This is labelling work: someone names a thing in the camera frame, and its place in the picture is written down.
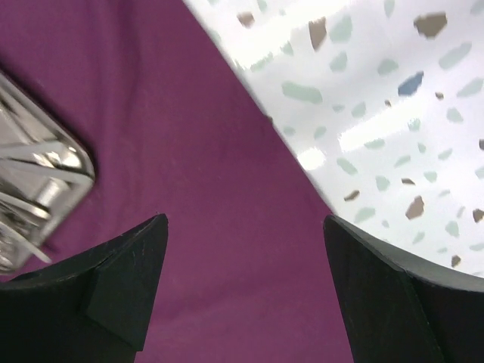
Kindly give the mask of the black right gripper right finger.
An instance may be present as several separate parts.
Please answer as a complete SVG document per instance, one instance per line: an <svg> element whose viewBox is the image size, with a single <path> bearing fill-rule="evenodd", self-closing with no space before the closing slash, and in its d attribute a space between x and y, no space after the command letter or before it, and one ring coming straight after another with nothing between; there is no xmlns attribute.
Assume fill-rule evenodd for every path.
<svg viewBox="0 0 484 363"><path fill-rule="evenodd" d="M483 279L379 240L337 216L324 242L355 362L481 362Z"/></svg>

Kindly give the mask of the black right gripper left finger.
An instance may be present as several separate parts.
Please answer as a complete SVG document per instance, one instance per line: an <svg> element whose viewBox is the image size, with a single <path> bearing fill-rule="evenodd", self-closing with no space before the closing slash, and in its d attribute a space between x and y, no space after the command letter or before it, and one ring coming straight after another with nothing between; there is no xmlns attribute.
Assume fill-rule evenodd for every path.
<svg viewBox="0 0 484 363"><path fill-rule="evenodd" d="M144 348L167 217L1 285L3 362L133 362Z"/></svg>

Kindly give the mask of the purple surgical cloth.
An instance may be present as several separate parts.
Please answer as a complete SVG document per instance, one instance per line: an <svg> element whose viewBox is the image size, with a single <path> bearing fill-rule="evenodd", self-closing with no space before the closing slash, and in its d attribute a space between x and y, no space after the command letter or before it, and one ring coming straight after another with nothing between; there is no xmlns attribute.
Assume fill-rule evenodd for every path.
<svg viewBox="0 0 484 363"><path fill-rule="evenodd" d="M139 362L349 362L314 188L180 1L3 1L1 63L92 149L54 261L157 213Z"/></svg>

